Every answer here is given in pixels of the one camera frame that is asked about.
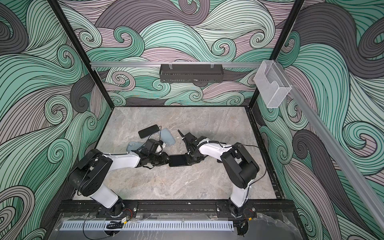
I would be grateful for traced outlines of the black phone case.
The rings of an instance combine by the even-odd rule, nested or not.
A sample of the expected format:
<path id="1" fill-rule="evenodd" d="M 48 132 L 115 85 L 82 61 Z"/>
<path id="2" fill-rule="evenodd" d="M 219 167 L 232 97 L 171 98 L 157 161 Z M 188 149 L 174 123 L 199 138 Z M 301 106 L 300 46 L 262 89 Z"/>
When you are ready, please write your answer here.
<path id="1" fill-rule="evenodd" d="M 190 166 L 190 156 L 184 155 L 171 155 L 169 156 L 169 167 L 185 167 Z"/>

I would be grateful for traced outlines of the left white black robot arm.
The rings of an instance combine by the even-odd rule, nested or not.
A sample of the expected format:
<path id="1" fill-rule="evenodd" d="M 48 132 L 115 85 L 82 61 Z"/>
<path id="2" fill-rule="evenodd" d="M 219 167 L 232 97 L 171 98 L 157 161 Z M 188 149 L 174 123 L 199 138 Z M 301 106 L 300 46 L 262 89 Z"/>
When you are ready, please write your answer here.
<path id="1" fill-rule="evenodd" d="M 125 208 L 123 200 L 105 184 L 108 173 L 119 169 L 147 168 L 169 163 L 163 152 L 166 144 L 148 139 L 136 150 L 124 154 L 106 154 L 97 149 L 89 151 L 70 171 L 67 181 L 85 197 L 103 206 L 112 218 L 119 217 Z"/>

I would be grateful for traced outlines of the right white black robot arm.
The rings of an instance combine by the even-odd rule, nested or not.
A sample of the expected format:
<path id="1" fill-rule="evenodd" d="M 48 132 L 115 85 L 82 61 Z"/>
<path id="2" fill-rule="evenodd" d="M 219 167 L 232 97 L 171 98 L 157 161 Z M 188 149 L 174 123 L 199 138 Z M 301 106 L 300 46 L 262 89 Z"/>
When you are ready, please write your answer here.
<path id="1" fill-rule="evenodd" d="M 233 184 L 229 198 L 229 209 L 234 217 L 244 214 L 248 201 L 249 188 L 256 181 L 260 167 L 251 154 L 241 143 L 228 145 L 210 140 L 204 136 L 196 138 L 191 133 L 179 132 L 186 146 L 183 155 L 170 156 L 170 167 L 185 167 L 202 162 L 206 157 L 212 157 L 223 163 L 226 173 Z"/>

